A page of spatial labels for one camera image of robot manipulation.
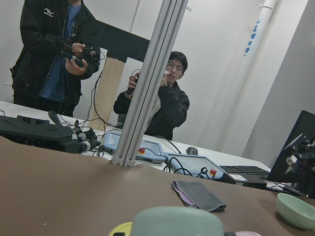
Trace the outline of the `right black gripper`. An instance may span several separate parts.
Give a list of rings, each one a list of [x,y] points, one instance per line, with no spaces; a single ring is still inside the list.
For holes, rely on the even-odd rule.
[[[315,137],[300,134],[285,148],[288,165],[285,176],[289,182],[312,182],[315,177]]]

